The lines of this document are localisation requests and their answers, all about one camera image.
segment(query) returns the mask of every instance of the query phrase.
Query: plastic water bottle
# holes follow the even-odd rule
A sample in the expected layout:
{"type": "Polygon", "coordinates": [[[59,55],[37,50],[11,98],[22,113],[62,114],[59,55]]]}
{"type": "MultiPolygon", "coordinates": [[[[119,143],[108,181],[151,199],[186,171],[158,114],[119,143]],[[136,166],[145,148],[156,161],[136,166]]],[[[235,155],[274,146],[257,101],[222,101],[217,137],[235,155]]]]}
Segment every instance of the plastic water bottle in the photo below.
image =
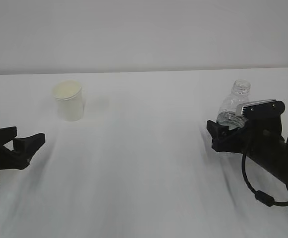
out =
{"type": "Polygon", "coordinates": [[[228,125],[229,130],[245,125],[246,118],[237,117],[235,112],[237,105],[249,102],[248,95],[250,88],[251,84],[245,80],[235,81],[231,94],[225,98],[220,107],[217,118],[218,124],[228,125]]]}

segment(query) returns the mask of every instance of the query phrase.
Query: black cable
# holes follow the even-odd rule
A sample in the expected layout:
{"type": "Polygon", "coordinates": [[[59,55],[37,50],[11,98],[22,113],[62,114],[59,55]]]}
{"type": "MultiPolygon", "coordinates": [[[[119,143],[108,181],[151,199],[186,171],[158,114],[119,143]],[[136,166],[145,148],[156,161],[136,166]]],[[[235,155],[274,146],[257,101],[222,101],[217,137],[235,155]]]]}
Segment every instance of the black cable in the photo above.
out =
{"type": "Polygon", "coordinates": [[[249,150],[249,147],[252,143],[252,134],[250,135],[250,138],[245,146],[245,149],[244,149],[244,152],[243,152],[243,155],[242,155],[242,164],[241,164],[241,169],[242,169],[242,175],[243,175],[243,178],[244,178],[244,181],[247,185],[247,187],[249,188],[249,190],[251,190],[251,192],[255,195],[255,198],[257,200],[259,200],[260,202],[264,203],[265,205],[267,206],[279,206],[279,207],[288,207],[288,201],[287,202],[276,202],[275,199],[262,192],[262,191],[256,191],[253,186],[251,185],[251,183],[249,182],[248,178],[247,178],[247,174],[246,174],[246,169],[245,169],[245,161],[246,161],[246,155],[247,155],[247,152],[249,150]]]}

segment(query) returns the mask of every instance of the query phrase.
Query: white paper cup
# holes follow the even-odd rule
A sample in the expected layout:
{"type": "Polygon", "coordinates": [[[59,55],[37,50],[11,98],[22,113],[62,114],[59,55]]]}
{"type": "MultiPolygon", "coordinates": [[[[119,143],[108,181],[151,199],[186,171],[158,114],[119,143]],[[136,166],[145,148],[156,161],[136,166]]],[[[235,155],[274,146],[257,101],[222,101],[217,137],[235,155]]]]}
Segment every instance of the white paper cup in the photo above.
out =
{"type": "Polygon", "coordinates": [[[53,96],[58,103],[58,112],[66,121],[76,121],[83,117],[82,86],[75,81],[65,81],[53,88],[53,96]]]}

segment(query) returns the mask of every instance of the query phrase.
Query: white tablecloth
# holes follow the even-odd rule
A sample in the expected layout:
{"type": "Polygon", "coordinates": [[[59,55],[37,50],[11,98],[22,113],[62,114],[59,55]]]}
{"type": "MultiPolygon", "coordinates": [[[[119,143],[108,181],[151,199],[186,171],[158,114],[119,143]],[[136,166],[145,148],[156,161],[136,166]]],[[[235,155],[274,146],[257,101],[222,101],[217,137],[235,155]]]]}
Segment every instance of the white tablecloth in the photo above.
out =
{"type": "MultiPolygon", "coordinates": [[[[0,127],[46,134],[28,168],[0,171],[0,238],[288,238],[288,207],[256,201],[241,156],[211,149],[206,120],[236,79],[253,101],[284,101],[286,137],[288,68],[0,75],[0,127]],[[68,79],[83,85],[78,122],[51,97],[68,79]]],[[[288,199],[247,162],[254,187],[288,199]]]]}

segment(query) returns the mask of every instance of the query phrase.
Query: bottle neck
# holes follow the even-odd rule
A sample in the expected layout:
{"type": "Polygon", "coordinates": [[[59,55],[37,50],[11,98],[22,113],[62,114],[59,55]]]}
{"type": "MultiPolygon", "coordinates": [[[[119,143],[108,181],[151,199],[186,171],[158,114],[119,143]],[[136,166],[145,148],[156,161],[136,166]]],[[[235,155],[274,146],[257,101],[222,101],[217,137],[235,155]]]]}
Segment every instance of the bottle neck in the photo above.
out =
{"type": "Polygon", "coordinates": [[[235,81],[232,87],[232,94],[238,97],[246,97],[249,95],[249,90],[251,88],[251,84],[245,80],[237,80],[235,81]]]}

